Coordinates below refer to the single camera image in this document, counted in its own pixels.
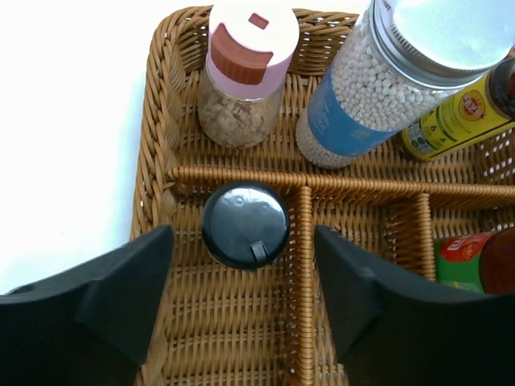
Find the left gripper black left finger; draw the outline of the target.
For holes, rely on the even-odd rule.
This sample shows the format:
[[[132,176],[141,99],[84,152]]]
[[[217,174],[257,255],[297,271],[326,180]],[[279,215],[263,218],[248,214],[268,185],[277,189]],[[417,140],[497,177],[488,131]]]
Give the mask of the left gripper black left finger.
[[[159,226],[1,297],[3,385],[132,385],[145,363],[174,245]]]

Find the red green sauce bottle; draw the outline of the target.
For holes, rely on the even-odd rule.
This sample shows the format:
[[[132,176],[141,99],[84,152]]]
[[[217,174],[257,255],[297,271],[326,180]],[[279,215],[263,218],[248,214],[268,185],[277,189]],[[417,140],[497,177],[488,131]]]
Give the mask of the red green sauce bottle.
[[[434,242],[437,281],[478,294],[514,292],[514,230],[440,238]]]

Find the silver cap blue label shaker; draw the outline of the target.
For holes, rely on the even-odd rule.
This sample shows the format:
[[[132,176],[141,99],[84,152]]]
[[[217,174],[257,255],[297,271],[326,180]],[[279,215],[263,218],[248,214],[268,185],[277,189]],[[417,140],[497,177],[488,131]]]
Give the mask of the silver cap blue label shaker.
[[[474,83],[514,43],[511,1],[372,1],[298,119],[302,156],[339,169]]]

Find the black cap pepper bottle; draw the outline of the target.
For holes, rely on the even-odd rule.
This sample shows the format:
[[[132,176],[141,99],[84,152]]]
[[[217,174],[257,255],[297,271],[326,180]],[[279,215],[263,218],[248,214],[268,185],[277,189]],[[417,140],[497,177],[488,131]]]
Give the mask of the black cap pepper bottle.
[[[290,236],[286,202],[263,183],[227,183],[207,199],[201,233],[209,254],[223,265],[245,271],[272,265]]]

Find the brown cap yellow oil bottle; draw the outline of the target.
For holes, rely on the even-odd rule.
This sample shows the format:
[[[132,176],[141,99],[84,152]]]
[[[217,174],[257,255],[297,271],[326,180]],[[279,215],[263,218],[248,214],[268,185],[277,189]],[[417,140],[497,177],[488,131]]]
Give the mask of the brown cap yellow oil bottle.
[[[403,156],[430,162],[514,127],[514,58],[502,60],[404,129]]]

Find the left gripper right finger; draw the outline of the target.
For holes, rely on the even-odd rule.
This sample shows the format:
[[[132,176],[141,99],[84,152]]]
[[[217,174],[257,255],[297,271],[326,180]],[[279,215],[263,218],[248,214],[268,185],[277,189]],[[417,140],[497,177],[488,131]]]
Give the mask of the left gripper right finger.
[[[429,281],[328,226],[315,264],[336,360],[353,385],[511,385],[514,297]]]

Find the pink cap spice jar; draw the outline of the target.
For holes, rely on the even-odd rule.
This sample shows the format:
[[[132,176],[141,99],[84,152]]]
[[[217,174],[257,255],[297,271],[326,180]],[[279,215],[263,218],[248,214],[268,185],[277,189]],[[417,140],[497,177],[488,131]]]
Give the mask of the pink cap spice jar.
[[[197,100],[200,126],[211,140],[244,149],[267,139],[298,41],[297,18],[283,2],[212,6]]]

